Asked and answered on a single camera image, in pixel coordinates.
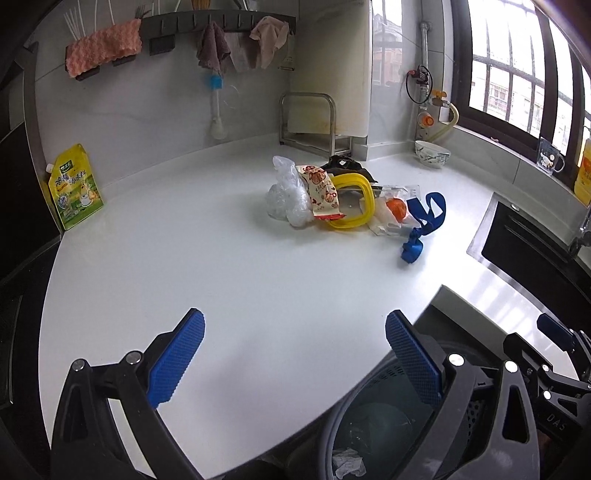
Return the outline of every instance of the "black cloth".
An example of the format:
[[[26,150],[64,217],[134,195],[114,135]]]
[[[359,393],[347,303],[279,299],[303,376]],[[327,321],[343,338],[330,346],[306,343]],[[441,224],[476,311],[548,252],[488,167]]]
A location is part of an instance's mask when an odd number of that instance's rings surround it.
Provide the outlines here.
[[[322,170],[335,177],[344,175],[345,173],[359,173],[363,175],[370,183],[377,183],[363,165],[358,161],[352,160],[344,155],[333,155],[329,158],[329,162],[321,166]]]

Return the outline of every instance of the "towel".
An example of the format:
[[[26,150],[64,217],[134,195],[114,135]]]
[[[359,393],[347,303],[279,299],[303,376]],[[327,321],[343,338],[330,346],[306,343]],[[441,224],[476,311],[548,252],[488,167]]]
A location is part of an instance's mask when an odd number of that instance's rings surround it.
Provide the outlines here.
[[[230,47],[230,58],[238,73],[256,68],[259,46],[250,38],[249,32],[226,33],[225,38]]]
[[[210,22],[203,30],[200,41],[201,49],[197,53],[199,66],[210,69],[221,75],[220,64],[230,55],[230,47],[226,42],[223,30],[215,22]]]
[[[74,78],[98,65],[138,54],[142,50],[139,26],[142,21],[134,18],[121,25],[113,25],[94,32],[68,45],[66,68]]]
[[[274,17],[264,17],[251,32],[251,38],[258,40],[261,48],[261,67],[266,69],[287,41],[290,25]]]

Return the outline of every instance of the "white bowl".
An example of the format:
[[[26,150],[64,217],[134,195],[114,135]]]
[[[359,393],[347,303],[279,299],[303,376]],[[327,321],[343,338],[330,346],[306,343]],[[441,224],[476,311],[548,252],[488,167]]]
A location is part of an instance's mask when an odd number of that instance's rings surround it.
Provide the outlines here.
[[[414,143],[414,152],[423,165],[431,168],[441,168],[452,154],[447,148],[422,140]]]

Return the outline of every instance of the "blue gripper pad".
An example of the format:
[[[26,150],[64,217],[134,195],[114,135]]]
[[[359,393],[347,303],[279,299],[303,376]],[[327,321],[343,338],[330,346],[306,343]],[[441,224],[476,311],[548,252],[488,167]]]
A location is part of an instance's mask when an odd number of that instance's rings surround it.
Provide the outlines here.
[[[173,396],[205,335],[203,313],[195,309],[189,313],[189,319],[150,370],[147,397],[152,408],[167,402]]]
[[[421,401],[437,408],[443,397],[441,373],[405,322],[398,311],[390,313],[386,338]]]
[[[538,330],[552,340],[563,352],[574,348],[574,334],[562,322],[554,320],[547,313],[538,317]]]

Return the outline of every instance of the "kitchen counter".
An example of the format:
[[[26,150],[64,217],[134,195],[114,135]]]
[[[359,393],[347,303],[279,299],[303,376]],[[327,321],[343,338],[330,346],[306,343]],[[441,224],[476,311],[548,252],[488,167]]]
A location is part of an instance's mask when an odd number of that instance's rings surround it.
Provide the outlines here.
[[[444,225],[413,265],[402,238],[369,229],[294,229],[270,218],[273,155],[321,164],[258,137],[170,160],[102,189],[105,207],[66,232],[41,324],[40,392],[49,438],[70,364],[118,362],[171,330],[189,308],[205,339],[172,400],[158,411],[197,470],[210,478],[279,444],[360,381],[389,351],[384,323],[400,309],[415,322],[442,285],[555,366],[565,353],[535,327],[540,311],[466,250],[494,191],[533,200],[412,155],[367,163],[382,184],[441,192]],[[560,230],[560,222],[544,218]],[[134,465],[149,472],[120,406],[112,402]]]

